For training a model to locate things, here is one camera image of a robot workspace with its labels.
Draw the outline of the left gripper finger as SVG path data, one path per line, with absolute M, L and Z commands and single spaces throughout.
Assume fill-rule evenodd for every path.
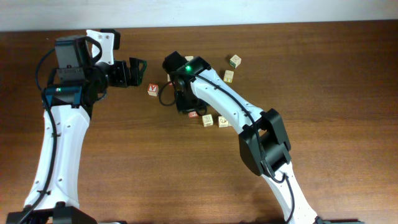
M 141 77 L 130 77 L 127 81 L 128 86 L 139 86 L 142 83 Z
M 147 61 L 139 58 L 129 58 L 130 73 L 132 78 L 142 78 L 147 68 Z

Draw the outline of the butterfly picture block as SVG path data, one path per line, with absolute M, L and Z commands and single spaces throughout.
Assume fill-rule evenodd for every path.
M 189 112 L 188 117 L 195 118 L 195 117 L 198 117 L 198 114 L 195 111 L 192 111 L 192 112 Z

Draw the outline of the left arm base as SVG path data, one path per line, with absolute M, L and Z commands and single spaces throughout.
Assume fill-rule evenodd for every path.
M 24 223 L 47 223 L 50 218 L 54 224 L 97 224 L 91 216 L 73 206 L 66 207 L 63 202 L 54 208 L 33 210 Z

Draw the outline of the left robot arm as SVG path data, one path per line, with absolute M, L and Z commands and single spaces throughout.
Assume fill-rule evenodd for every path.
M 94 104 L 106 97 L 110 86 L 139 86 L 147 66 L 138 58 L 114 59 L 120 40 L 119 32 L 101 29 L 55 41 L 50 53 L 56 55 L 58 65 L 40 89 L 44 139 L 26 209 L 46 210 L 57 203 L 79 207 L 81 149 Z

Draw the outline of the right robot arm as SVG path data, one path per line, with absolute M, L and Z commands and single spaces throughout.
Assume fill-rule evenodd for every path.
M 162 64 L 177 89 L 185 111 L 209 105 L 238 134 L 239 152 L 245 166 L 262 177 L 274 193 L 286 223 L 316 223 L 319 217 L 307 202 L 293 172 L 291 144 L 281 115 L 264 111 L 230 88 L 201 57 L 187 60 L 178 52 Z

